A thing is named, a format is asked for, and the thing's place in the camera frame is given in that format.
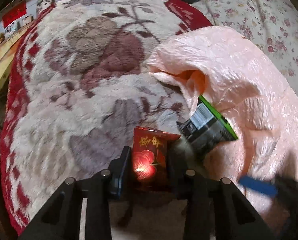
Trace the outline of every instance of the red border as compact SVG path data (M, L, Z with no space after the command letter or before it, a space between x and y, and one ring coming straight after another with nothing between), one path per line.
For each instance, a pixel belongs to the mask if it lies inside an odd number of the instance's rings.
M27 37L37 31L37 25L41 22L41 20L55 7L55 5L51 5L45 10L43 10L37 20L28 28L28 30L25 32L25 34L21 37L21 40L19 42L19 45L17 47L14 59L13 59L13 65L10 72L10 80L8 85L8 95L7 95L7 105L6 105L6 113L9 109L12 109L12 104L15 101L15 99L19 99L19 103L21 102L20 99L25 99L26 104L29 103L29 98L27 96L27 91L25 89L23 76L22 76L22 57L24 48L26 45ZM3 197L5 200L5 206L7 209L7 212L9 214L9 219L11 225L15 228L18 235L21 234L21 232L24 230L18 222L15 219L15 215L19 217L20 220L22 220L24 223L28 223L28 217L25 215L22 211L18 210L17 212L14 212L13 202L11 200L10 196L10 190L11 190L11 181L9 179L9 173L12 171L10 168L8 171L6 170L6 161L8 156L10 156L10 162L13 163L15 152L10 152L10 143L7 146L4 142L5 138L13 138L14 135L14 128L16 127L19 117L18 114L20 113L22 109L22 106L16 106L14 107L14 117L11 120L5 120L3 125L3 130L1 132L0 136L0 170L1 170L1 186L2 186L2 192Z
M176 9L178 14L175 14L175 12L171 10L171 8L170 8L171 4L181 7L181 10ZM202 28L202 27L212 26L211 22L207 19L207 17L205 17L203 15L203 13L201 11L199 11L198 9L194 8L193 6L185 3L184 1L167 0L165 2L165 5L166 5L167 9L170 12L172 12L173 14L175 14L183 23L185 23L191 31L194 31L194 30ZM186 20L188 20L188 18L186 18L183 10L186 10L186 11L192 13L190 15L192 17L192 19L190 20L189 24L186 22Z

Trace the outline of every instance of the red poster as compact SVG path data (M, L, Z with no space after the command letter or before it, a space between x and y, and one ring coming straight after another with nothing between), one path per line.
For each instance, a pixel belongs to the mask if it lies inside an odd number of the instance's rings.
M14 20L19 19L21 16L25 14L26 14L26 2L25 0L23 0L3 16L4 28L6 28Z

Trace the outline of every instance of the wooden furniture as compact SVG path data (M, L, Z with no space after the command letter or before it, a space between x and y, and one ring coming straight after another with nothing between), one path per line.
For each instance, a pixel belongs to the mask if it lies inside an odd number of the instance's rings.
M0 91L9 77L14 54L22 35L31 26L33 22L21 27L16 33L0 44Z

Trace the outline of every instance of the barcode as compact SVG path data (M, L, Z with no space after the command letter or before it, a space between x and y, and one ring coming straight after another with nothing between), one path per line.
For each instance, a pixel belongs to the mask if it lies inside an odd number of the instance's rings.
M203 103L200 103L197 106L196 111L190 117L190 121L198 130L200 130L201 127L203 127L206 123L208 123L212 118L213 118L213 114Z

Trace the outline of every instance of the pink rose pattern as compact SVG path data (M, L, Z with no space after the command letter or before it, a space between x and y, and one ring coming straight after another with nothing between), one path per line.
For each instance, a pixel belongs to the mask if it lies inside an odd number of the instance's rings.
M298 95L298 12L289 0L201 0L214 25L234 28L275 64Z

